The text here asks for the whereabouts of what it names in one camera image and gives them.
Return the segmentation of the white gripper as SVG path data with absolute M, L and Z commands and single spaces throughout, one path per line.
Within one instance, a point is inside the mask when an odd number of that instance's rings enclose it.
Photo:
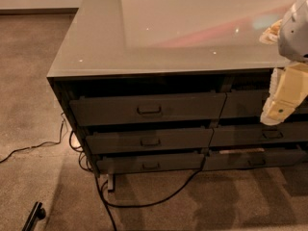
M 275 68 L 270 77 L 269 97 L 260 121 L 268 126 L 285 121 L 308 96 L 308 0 L 296 0 L 283 16 L 259 37 L 275 44 L 281 56 L 300 63 Z

